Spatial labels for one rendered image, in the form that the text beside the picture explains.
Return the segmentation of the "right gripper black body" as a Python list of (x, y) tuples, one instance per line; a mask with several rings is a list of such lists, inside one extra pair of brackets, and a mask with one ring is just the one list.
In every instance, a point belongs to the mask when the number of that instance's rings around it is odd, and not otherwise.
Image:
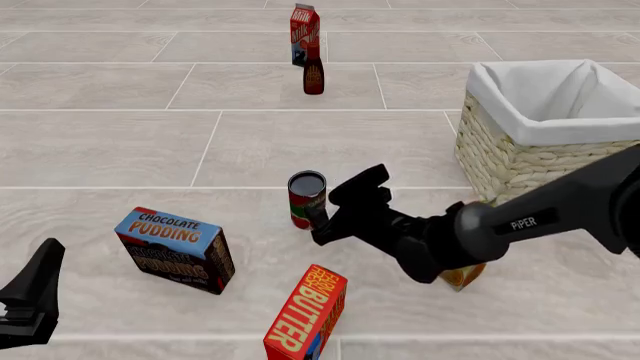
[(391, 200), (391, 190), (379, 187), (338, 206), (334, 215), (328, 215), (329, 221), (324, 227), (311, 231), (313, 241), (323, 246), (355, 237), (373, 247), (395, 247), (403, 241), (423, 244), (425, 220), (391, 209)]

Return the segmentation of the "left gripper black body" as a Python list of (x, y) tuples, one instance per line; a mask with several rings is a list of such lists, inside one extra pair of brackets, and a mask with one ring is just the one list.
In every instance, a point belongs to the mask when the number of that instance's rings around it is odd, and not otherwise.
[(6, 314), (0, 315), (0, 348), (48, 344), (59, 317), (56, 296), (35, 302), (0, 299)]

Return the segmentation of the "white cloth basket liner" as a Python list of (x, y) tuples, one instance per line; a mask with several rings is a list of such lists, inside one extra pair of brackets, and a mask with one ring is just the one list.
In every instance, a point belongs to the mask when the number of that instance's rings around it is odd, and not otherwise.
[(640, 140), (640, 89), (589, 59), (478, 62), (466, 88), (522, 146)]

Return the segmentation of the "chocolate pudding box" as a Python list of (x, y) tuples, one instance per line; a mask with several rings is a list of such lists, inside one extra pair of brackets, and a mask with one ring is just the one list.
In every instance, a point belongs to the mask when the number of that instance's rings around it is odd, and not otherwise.
[(235, 266), (221, 227), (137, 207), (114, 228), (141, 272), (219, 295)]

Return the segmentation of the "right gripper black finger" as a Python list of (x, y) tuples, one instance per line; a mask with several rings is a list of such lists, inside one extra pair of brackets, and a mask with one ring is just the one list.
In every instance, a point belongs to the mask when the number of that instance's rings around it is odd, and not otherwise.
[(338, 185), (329, 193), (329, 201), (335, 206), (344, 206), (351, 200), (364, 197), (390, 179), (384, 164), (369, 167)]
[(308, 206), (305, 208), (305, 215), (312, 230), (320, 230), (328, 221), (328, 213), (323, 206)]

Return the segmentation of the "orange juice carton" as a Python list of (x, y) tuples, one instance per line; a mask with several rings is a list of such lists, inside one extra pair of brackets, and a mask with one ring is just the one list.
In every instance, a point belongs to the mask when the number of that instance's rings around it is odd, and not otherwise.
[(455, 292), (460, 292), (476, 278), (478, 278), (486, 267), (476, 255), (465, 248), (465, 244), (460, 242), (456, 233), (456, 219), (465, 203), (458, 201), (445, 210), (444, 220), (447, 225), (445, 229), (445, 247), (447, 269), (439, 275)]

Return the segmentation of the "red and white milk carton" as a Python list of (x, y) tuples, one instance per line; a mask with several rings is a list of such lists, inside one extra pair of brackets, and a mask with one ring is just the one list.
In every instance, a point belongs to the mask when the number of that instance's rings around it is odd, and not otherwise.
[(290, 17), (292, 64), (303, 67), (309, 44), (320, 45), (320, 17), (311, 5), (296, 3)]

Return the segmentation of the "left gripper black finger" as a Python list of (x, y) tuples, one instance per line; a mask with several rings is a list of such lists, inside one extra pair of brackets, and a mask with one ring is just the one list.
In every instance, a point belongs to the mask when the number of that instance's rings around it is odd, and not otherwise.
[(24, 268), (0, 290), (4, 305), (36, 305), (61, 269), (64, 246), (54, 238), (46, 239)]

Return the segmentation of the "red butter box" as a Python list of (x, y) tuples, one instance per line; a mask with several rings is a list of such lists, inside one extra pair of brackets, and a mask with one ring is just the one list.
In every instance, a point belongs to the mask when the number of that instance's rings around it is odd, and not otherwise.
[(319, 360), (344, 309), (347, 284), (311, 265), (263, 339), (267, 360)]

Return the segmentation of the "woven wicker basket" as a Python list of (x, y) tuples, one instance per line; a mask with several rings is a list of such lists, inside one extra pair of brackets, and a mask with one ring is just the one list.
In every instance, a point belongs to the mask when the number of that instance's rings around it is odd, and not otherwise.
[(471, 93), (466, 93), (455, 155), (480, 200), (498, 206), (638, 144), (640, 140), (522, 146), (497, 125)]

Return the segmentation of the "dark brown sauce bottle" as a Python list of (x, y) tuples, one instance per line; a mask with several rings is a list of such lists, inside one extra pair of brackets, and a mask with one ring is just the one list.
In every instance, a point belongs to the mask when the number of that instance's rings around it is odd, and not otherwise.
[(303, 90), (307, 95), (321, 95), (324, 92), (324, 68), (320, 58), (319, 44), (310, 43), (303, 71)]

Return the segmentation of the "red tomato sauce can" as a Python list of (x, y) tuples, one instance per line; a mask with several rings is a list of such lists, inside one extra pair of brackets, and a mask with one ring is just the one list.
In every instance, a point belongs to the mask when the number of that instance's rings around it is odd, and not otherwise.
[(293, 224), (302, 230), (312, 225), (305, 213), (308, 206), (326, 208), (326, 179), (314, 170), (295, 173), (288, 181), (290, 216)]

